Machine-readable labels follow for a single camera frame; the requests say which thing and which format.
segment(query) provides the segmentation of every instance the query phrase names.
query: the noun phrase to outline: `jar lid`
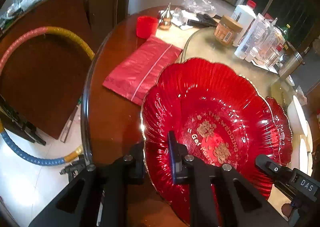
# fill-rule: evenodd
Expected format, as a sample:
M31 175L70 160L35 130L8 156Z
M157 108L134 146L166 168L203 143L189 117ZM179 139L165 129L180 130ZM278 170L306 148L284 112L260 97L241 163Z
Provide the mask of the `jar lid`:
M256 7L256 3L253 0L248 0L247 5L252 9Z
M226 15L222 16L220 22L226 24L229 28L237 33L241 32L242 30L242 26L237 21Z

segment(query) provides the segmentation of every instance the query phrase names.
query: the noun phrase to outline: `barcode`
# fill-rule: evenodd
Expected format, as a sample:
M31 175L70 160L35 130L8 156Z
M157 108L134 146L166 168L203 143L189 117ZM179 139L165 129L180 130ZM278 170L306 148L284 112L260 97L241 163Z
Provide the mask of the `barcode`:
M232 32L228 32L228 34L224 37L223 42L227 42L231 37L231 35L232 35Z

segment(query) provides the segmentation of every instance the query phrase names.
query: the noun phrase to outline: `white plastic bottle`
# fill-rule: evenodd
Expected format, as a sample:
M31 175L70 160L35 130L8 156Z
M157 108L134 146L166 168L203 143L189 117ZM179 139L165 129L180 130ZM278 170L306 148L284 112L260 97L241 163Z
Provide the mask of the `white plastic bottle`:
M255 6L255 2L248 0L247 5L238 5L233 12L231 18L236 20L243 27L242 31L233 42L233 46L239 46L239 41L243 37L244 33L247 31L252 21L256 19L257 16L253 11Z

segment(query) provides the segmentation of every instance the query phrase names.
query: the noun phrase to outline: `jar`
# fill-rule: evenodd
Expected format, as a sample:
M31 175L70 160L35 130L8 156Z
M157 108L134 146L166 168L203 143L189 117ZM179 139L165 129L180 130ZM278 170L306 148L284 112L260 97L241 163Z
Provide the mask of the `jar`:
M214 31L216 39L224 46L231 46L242 31L242 26L231 17L223 15L217 28Z

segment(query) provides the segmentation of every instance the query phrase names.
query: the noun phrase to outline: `green bottle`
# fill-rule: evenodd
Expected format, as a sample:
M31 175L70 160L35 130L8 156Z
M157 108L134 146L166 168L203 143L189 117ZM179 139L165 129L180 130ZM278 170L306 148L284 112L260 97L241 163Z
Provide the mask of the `green bottle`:
M289 25L289 24L287 24L287 25L286 25L285 27L283 27L283 28L279 28L280 31L282 32L282 36L283 36L283 38L285 39L285 41L288 40L289 28L290 28L290 25Z

